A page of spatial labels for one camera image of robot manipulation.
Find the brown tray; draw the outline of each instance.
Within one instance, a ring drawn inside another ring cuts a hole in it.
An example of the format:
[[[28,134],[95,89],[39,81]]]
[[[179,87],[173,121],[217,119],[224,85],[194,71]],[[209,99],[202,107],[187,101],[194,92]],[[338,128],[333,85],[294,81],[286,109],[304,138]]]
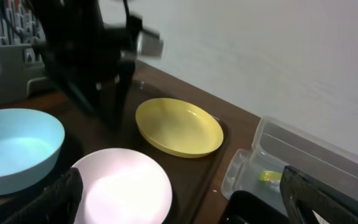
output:
[[[66,138],[55,168],[36,185],[12,195],[2,196],[0,201],[20,195],[37,194],[34,192],[39,192],[43,186],[52,183],[81,157],[100,149],[123,147],[150,156],[167,173],[172,185],[173,201],[164,223],[191,223],[224,154],[229,139],[228,129],[216,118],[223,129],[224,142],[218,150],[202,158],[184,159],[159,151],[140,135],[135,122],[135,111],[144,101],[161,97],[174,98],[151,85],[134,80],[118,132],[110,131],[97,118],[84,116],[71,102],[46,110],[62,122],[66,131]]]

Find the pink bowl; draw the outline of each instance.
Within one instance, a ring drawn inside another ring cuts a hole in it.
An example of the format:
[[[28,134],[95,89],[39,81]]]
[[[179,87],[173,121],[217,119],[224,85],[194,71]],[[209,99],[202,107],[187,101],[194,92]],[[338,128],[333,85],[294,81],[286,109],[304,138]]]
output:
[[[171,183],[150,157],[130,149],[104,149],[73,167],[84,183],[75,224],[159,224],[168,215]]]

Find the dish rack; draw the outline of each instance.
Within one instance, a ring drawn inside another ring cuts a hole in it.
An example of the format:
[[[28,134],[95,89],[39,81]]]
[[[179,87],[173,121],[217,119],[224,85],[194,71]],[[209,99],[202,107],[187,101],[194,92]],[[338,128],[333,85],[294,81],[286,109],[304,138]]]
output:
[[[30,45],[45,40],[40,22],[14,0],[8,0],[4,10],[9,22],[22,35],[13,33],[0,16],[0,104],[23,100],[51,87],[44,76],[42,58]]]

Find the wall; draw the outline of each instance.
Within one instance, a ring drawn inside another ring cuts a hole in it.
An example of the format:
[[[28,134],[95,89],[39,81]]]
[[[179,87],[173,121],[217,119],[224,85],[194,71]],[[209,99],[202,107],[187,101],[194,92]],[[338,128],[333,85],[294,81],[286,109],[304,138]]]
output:
[[[358,154],[358,0],[132,0],[165,40],[149,62]],[[101,0],[103,19],[124,18]]]

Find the yellow object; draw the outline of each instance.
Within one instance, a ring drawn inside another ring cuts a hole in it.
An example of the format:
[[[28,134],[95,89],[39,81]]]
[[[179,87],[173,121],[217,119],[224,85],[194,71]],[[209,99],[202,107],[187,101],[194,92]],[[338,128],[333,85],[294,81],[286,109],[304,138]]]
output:
[[[264,170],[259,177],[259,180],[265,182],[281,181],[282,173]]]
[[[215,151],[223,142],[219,123],[201,108],[170,98],[143,102],[136,123],[154,147],[174,156],[197,158]]]

